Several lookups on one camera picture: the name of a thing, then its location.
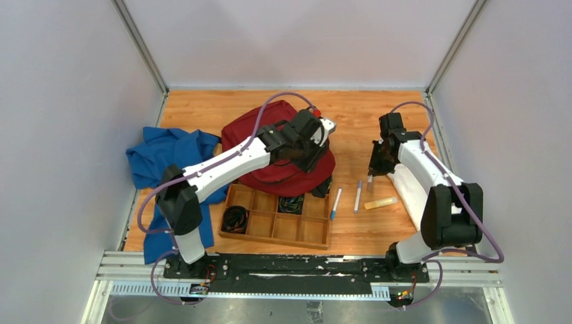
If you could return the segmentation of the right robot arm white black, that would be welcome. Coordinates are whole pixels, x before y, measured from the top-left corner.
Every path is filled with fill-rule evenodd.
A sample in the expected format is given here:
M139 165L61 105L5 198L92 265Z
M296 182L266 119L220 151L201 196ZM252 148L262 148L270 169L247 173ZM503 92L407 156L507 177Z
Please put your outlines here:
M403 281L422 262L444 248L465 248L482 240L483 190L452 175L429 149L422 134L408 131L400 113L380 116L380 140L373 143L368 176L395 173L403 165L413 174L427 198L420 230L392 243L384 258L386 275Z

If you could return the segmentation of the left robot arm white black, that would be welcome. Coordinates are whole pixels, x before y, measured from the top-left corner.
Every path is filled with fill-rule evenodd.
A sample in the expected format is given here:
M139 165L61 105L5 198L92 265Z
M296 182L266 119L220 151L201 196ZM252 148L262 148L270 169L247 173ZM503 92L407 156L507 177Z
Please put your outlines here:
M157 188L155 205L167 221L179 255L181 270L191 279L206 272L205 247L200 237L200 208L212 193L241 176L280 160L289 160L303 172L314 170L325 155L336 123L302 110L290 121L257 127L237 146L197 165L168 167Z

